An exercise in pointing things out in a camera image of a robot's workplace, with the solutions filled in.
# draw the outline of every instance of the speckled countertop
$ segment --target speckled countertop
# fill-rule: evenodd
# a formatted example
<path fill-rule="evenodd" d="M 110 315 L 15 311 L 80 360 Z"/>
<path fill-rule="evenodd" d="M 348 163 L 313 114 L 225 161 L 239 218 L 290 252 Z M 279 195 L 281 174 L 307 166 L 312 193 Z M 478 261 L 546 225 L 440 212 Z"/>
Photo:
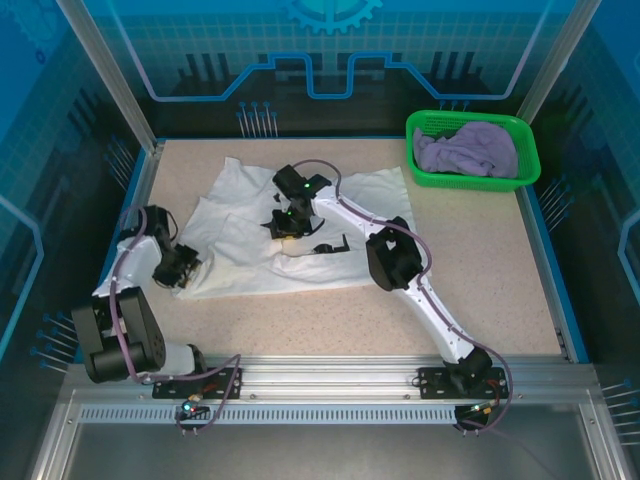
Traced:
<path fill-rule="evenodd" d="M 427 189 L 413 183 L 404 140 L 170 140 L 149 200 L 182 228 L 232 156 L 277 169 L 305 158 L 345 175 L 402 166 L 419 233 L 433 252 L 431 283 L 458 322 L 507 354 L 560 348 L 514 194 Z M 205 353 L 245 355 L 435 354 L 411 310 L 376 286 L 211 300 L 146 290 L 167 340 Z"/>

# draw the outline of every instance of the white arm segment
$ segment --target white arm segment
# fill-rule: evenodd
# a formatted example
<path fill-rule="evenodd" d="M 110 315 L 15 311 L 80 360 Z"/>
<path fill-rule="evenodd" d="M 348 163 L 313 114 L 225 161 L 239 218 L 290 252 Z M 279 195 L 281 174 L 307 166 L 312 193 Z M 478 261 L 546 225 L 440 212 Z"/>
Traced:
<path fill-rule="evenodd" d="M 366 211 L 365 209 L 342 195 L 341 199 L 349 206 L 355 208 L 367 217 L 373 218 L 375 220 L 387 221 L 386 218 L 379 217 L 371 212 Z M 313 208 L 313 212 L 321 218 L 340 220 L 355 226 L 360 231 L 362 231 L 365 241 L 369 239 L 369 236 L 371 234 L 378 233 L 384 228 L 381 225 L 367 222 L 366 220 L 358 217 L 357 215 L 353 214 L 342 205 L 340 205 L 336 198 L 334 186 L 324 187 L 323 189 L 318 191 L 316 197 L 311 200 L 311 205 Z M 469 334 L 466 333 L 460 325 L 458 325 L 451 313 L 449 313 L 447 308 L 440 301 L 436 293 L 433 291 L 433 288 L 429 284 L 428 280 L 426 279 L 426 275 L 422 279 L 422 285 L 427 290 L 429 297 L 432 299 L 438 310 L 447 318 L 447 320 L 451 322 L 451 324 L 459 332 L 470 337 Z M 447 325 L 435 312 L 433 307 L 431 307 L 424 295 L 422 295 L 422 293 L 418 290 L 417 275 L 411 280 L 411 282 L 409 282 L 409 288 L 407 290 L 398 289 L 394 290 L 394 293 L 402 297 L 413 308 L 413 311 L 418 316 L 418 319 L 420 320 L 422 325 L 424 325 L 424 327 L 427 329 L 427 332 L 429 332 L 429 335 L 436 343 L 438 351 L 440 352 L 440 355 L 445 362 L 457 364 L 461 358 L 466 358 L 474 349 L 474 346 L 471 343 L 463 340 L 458 335 L 450 331 Z"/>
<path fill-rule="evenodd" d="M 94 297 L 108 297 L 113 279 L 113 270 L 118 259 L 129 248 L 134 238 L 126 238 L 118 243 L 116 258 L 111 264 L 109 274 L 105 277 L 102 284 L 93 292 Z M 131 253 L 122 264 L 119 273 L 118 288 L 116 293 L 132 287 L 140 287 L 146 290 L 153 276 L 153 271 L 162 260 L 162 252 L 160 246 L 154 237 L 142 237 L 138 244 L 133 247 Z M 123 332 L 127 331 L 127 327 L 123 320 L 120 320 L 120 326 Z M 113 336 L 114 330 L 102 332 L 103 335 Z M 165 362 L 162 369 L 155 372 L 154 375 L 187 375 L 195 370 L 195 360 L 193 351 L 188 345 L 179 345 L 165 341 Z"/>

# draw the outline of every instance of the purple towel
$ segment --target purple towel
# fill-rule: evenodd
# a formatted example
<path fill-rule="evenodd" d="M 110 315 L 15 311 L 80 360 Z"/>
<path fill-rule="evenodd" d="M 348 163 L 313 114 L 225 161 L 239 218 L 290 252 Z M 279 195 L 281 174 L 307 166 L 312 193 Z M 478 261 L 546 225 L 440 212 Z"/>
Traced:
<path fill-rule="evenodd" d="M 413 155 L 425 172 L 518 176 L 518 154 L 511 136 L 504 128 L 487 122 L 469 122 L 453 137 L 441 137 L 437 141 L 416 128 Z"/>

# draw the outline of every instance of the blue enclosure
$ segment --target blue enclosure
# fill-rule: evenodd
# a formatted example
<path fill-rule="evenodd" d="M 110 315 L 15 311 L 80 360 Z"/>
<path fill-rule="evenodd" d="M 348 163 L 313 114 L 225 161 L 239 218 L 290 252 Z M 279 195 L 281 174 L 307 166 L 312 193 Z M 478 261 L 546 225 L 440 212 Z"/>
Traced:
<path fill-rule="evenodd" d="M 0 0 L 0 477 L 32 478 L 78 358 L 55 322 L 104 275 L 163 138 L 395 138 L 423 109 L 522 117 L 542 176 L 518 199 L 566 319 L 563 361 L 638 384 L 638 18 L 630 0 Z"/>

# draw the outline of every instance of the gear logo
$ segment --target gear logo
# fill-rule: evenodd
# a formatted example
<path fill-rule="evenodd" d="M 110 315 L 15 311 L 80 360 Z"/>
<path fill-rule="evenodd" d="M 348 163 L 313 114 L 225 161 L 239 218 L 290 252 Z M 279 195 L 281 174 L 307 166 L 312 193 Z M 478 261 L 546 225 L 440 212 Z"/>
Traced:
<path fill-rule="evenodd" d="M 381 0 L 284 0 L 289 20 L 298 20 L 300 27 L 311 27 L 313 33 L 324 30 L 332 35 L 336 30 L 347 33 L 350 27 L 360 28 L 363 19 L 370 20 L 372 11 L 382 6 Z"/>
<path fill-rule="evenodd" d="M 55 0 L 0 0 L 0 18 L 9 13 L 38 51 L 46 50 L 58 31 Z"/>

